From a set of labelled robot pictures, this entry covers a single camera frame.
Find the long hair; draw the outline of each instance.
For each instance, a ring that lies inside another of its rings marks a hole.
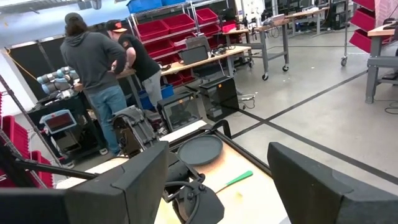
[[[70,19],[65,26],[66,36],[76,36],[88,31],[87,24],[78,19]]]

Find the ceiling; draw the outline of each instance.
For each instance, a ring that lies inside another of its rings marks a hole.
[[[90,0],[0,0],[1,14],[19,14],[25,12],[40,13],[40,10],[67,6],[78,3],[81,9],[91,8]]]

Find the green screwdriver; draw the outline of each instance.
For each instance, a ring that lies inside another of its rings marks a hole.
[[[222,188],[220,188],[219,190],[216,191],[216,194],[217,194],[218,192],[224,190],[225,188],[227,188],[227,187],[229,187],[229,186],[231,186],[231,185],[233,185],[233,184],[235,184],[235,183],[238,183],[238,182],[241,181],[241,180],[244,180],[244,179],[246,179],[246,178],[248,178],[248,177],[251,177],[252,175],[253,175],[253,172],[250,171],[250,170],[247,171],[247,172],[245,172],[244,174],[240,175],[239,177],[237,177],[237,178],[235,178],[235,179],[229,181],[228,183],[224,184],[224,186],[223,186]]]

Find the man's arm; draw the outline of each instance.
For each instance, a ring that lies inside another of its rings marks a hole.
[[[129,67],[131,67],[132,65],[134,65],[134,62],[136,61],[137,58],[136,50],[134,50],[134,47],[129,47],[126,50],[126,54],[127,54],[127,63],[129,64]]]
[[[124,66],[126,64],[126,52],[117,42],[111,40],[107,36],[103,34],[99,34],[102,36],[102,46],[107,54],[109,54],[112,58],[115,58],[117,61],[116,67],[114,69],[115,74],[120,74],[124,70]]]

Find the black box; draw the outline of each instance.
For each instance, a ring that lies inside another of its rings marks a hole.
[[[239,110],[233,78],[221,77],[199,88],[208,119],[217,122]]]

